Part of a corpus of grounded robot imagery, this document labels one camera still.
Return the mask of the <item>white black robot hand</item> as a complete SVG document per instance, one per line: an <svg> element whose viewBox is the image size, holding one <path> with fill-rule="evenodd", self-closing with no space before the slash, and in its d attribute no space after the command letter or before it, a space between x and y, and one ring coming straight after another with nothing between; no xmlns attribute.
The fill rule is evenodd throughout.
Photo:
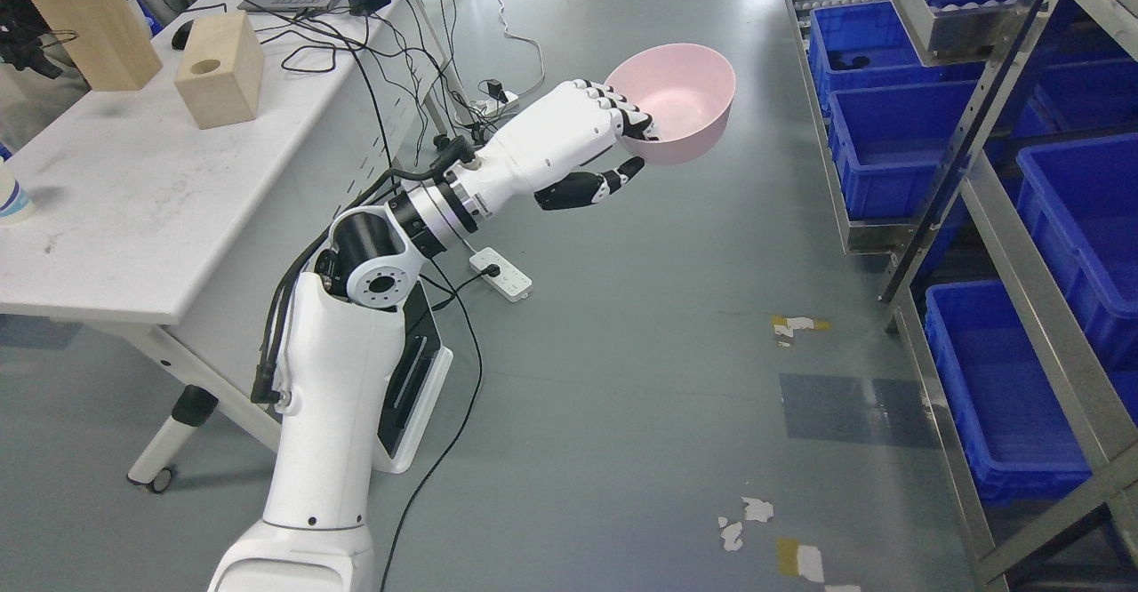
<svg viewBox="0 0 1138 592"><path fill-rule="evenodd" d="M541 209L574 209L613 196L644 167L630 157L602 173L582 170L621 137L657 140L653 118L613 87L574 79L554 87L500 128L457 179L493 216L512 196L533 194Z"/></svg>

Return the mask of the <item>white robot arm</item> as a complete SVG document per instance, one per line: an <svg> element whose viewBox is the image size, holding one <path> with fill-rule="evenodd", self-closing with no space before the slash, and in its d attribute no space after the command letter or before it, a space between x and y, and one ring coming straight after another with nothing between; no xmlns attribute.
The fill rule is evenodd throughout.
<svg viewBox="0 0 1138 592"><path fill-rule="evenodd" d="M223 556L212 591L362 591L374 579L366 494L382 402L405 344L403 305L427 260L516 194L589 161L543 157L503 134L387 204L345 209L325 231L329 271L292 281L272 352L284 356L282 430L267 505Z"/></svg>

